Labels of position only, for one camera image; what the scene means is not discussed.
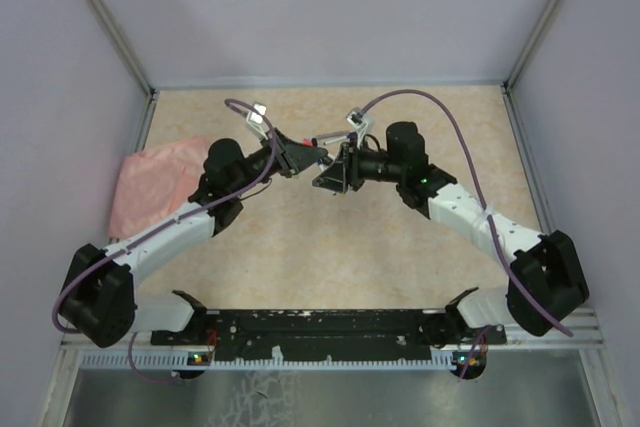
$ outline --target robotic arm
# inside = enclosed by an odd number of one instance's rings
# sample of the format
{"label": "robotic arm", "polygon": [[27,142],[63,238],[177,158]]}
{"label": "robotic arm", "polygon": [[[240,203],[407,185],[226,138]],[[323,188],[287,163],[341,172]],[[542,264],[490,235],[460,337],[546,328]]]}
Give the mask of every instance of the robotic arm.
{"label": "robotic arm", "polygon": [[[63,294],[66,290],[68,295],[61,295],[59,309],[54,309],[56,320],[61,315],[99,347],[113,345],[128,332],[184,332],[196,310],[206,312],[204,306],[186,294],[142,296],[135,294],[136,288],[178,253],[226,229],[243,208],[242,201],[230,194],[255,183],[261,172],[266,182],[275,174],[291,177],[315,164],[323,169],[313,181],[316,187],[346,193],[359,190],[367,180],[395,183],[411,209],[453,228],[503,265],[504,253],[511,274],[506,292],[469,290],[447,307],[447,311],[457,309],[459,331],[515,320],[541,336],[552,323],[540,310],[560,320],[588,298],[580,262],[567,235],[556,231],[545,236],[483,208],[453,176],[429,163],[424,138],[413,122],[390,125],[387,150],[374,150],[366,140],[373,119],[355,110],[347,120],[355,134],[347,136],[331,160],[317,142],[301,144],[274,128],[268,135],[261,132],[262,148],[246,157],[232,139],[215,142],[197,191],[169,219],[104,249],[88,244],[76,252],[63,286]],[[275,161],[265,170],[274,146]],[[206,207],[216,199],[227,200]],[[98,263],[101,268],[92,270]]]}

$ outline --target gray floor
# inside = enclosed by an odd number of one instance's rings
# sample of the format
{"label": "gray floor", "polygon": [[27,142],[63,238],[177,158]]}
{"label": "gray floor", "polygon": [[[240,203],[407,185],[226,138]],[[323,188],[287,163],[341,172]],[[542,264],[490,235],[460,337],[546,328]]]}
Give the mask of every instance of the gray floor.
{"label": "gray floor", "polygon": [[81,371],[71,426],[592,426],[577,352],[493,352],[476,381],[448,372],[209,372],[183,385]]}

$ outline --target white wall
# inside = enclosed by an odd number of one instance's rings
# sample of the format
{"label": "white wall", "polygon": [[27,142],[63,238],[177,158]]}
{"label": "white wall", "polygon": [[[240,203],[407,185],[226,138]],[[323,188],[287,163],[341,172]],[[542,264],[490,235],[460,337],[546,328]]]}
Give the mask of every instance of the white wall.
{"label": "white wall", "polygon": [[516,88],[555,222],[576,241],[637,423],[639,35],[640,0],[565,0]]}
{"label": "white wall", "polygon": [[0,0],[0,412],[32,426],[73,252],[104,242],[144,96],[84,0]]}
{"label": "white wall", "polygon": [[504,80],[546,0],[106,0],[152,84]]}

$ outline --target pink cloth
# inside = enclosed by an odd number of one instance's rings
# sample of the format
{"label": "pink cloth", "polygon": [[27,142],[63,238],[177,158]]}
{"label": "pink cloth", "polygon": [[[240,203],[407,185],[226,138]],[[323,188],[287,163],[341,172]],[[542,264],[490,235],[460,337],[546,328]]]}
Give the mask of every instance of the pink cloth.
{"label": "pink cloth", "polygon": [[191,137],[133,154],[120,170],[109,235],[126,239],[167,217],[198,187],[211,141]]}

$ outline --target gray wall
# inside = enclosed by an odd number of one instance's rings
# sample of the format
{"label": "gray wall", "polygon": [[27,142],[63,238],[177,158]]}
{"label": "gray wall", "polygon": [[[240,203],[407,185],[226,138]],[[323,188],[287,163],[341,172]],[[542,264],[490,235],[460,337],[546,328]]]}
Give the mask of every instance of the gray wall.
{"label": "gray wall", "polygon": [[546,0],[106,0],[152,84],[498,82]]}
{"label": "gray wall", "polygon": [[576,240],[638,422],[639,35],[640,0],[565,0],[516,88],[555,222]]}
{"label": "gray wall", "polygon": [[0,412],[32,426],[69,261],[104,242],[144,96],[84,0],[0,0]]}

